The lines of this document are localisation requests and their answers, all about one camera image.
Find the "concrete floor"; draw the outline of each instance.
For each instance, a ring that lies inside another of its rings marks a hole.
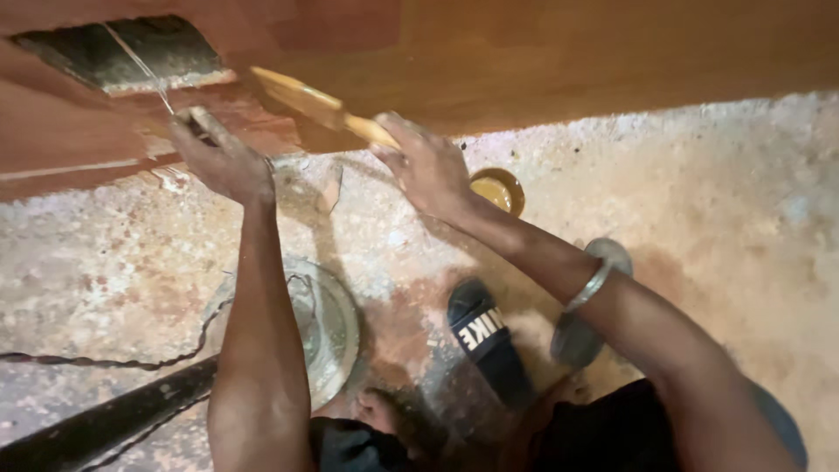
[[[838,129],[839,95],[810,94],[456,142],[470,170],[519,177],[525,220],[580,245],[622,242],[640,281],[786,405],[811,469],[827,471],[839,469]],[[502,438],[512,415],[446,330],[448,292],[465,275],[496,294],[539,388],[565,373],[548,357],[557,303],[479,244],[424,227],[372,156],[293,155],[278,165],[284,254],[331,270],[363,313],[360,360],[325,414],[346,415],[353,392],[380,385],[428,412],[450,443]],[[337,166],[340,199],[320,212]],[[191,349],[208,300],[235,269],[242,213],[183,169],[0,205],[0,350],[156,361]],[[2,365],[0,443],[177,368]],[[606,349],[580,393],[600,396],[639,376]],[[205,414],[184,413],[106,470],[210,470]]]

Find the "black pipe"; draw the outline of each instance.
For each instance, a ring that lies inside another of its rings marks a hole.
[[[0,449],[0,470],[74,471],[210,390],[214,355]]]

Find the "hand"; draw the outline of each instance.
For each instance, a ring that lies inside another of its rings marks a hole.
[[[372,144],[370,152],[390,168],[408,201],[420,213],[444,222],[457,218],[474,195],[461,150],[396,113],[381,113],[375,119],[402,151]]]
[[[219,147],[198,139],[186,124],[191,118]],[[249,206],[274,203],[274,177],[270,163],[247,147],[203,107],[192,107],[169,121],[172,142],[190,171],[210,190]]]

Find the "paintbrush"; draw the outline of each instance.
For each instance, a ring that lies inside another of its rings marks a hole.
[[[262,67],[251,67],[251,71],[271,98],[285,103],[317,123],[336,131],[346,128],[367,142],[402,149],[381,125],[371,119],[348,113],[341,100],[315,90],[297,79],[266,71]]]

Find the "small bowl of varnish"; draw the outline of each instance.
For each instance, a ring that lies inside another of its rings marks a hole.
[[[496,207],[518,218],[524,211],[524,190],[519,179],[504,169],[481,169],[469,178],[469,188]]]

